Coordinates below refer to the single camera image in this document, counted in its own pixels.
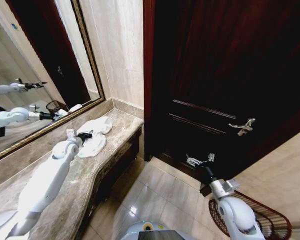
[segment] beige wall tile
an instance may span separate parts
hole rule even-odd
[[[96,11],[96,9],[92,8],[90,0],[80,0],[80,5],[84,17],[84,22],[89,34],[93,55],[97,64],[104,95],[106,99],[109,99],[112,97],[112,94],[109,86],[103,52],[101,49],[97,28],[95,25],[94,11]]]
[[[142,0],[80,1],[112,97],[144,106]]]
[[[236,176],[239,191],[300,227],[300,133]]]

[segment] vanity counter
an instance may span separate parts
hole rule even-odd
[[[95,157],[74,158],[59,194],[42,212],[39,221],[30,231],[28,239],[72,240],[75,238],[100,181],[131,146],[129,140],[141,131],[143,124],[140,118],[115,108],[105,116],[112,120],[112,129],[105,135],[107,140],[105,147]],[[0,213],[17,209],[20,192],[33,171],[50,154],[51,151],[0,185]]]

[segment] reflected basket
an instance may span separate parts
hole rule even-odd
[[[46,107],[46,109],[48,109],[48,111],[51,114],[57,113],[60,109],[63,109],[66,112],[69,111],[67,105],[65,105],[57,100],[49,102],[45,107]]]
[[[253,200],[252,198],[235,191],[232,197],[243,200],[252,208],[256,222],[266,240],[288,240],[291,236],[292,227],[289,220],[281,213]],[[214,223],[227,236],[229,236],[226,224],[218,212],[216,200],[210,199],[209,211]]]

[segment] beige tiled floor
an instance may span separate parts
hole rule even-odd
[[[94,211],[83,239],[120,239],[141,220],[160,222],[199,240],[229,239],[213,222],[209,198],[199,187],[200,182],[155,157],[150,162],[137,158]]]

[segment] silver door handle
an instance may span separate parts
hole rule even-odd
[[[248,118],[248,121],[246,122],[245,125],[236,125],[236,124],[229,123],[229,126],[233,127],[233,128],[241,129],[237,134],[239,136],[242,136],[243,134],[246,134],[247,131],[253,130],[253,128],[251,126],[255,121],[256,121],[256,119],[254,117],[252,117],[252,118]]]

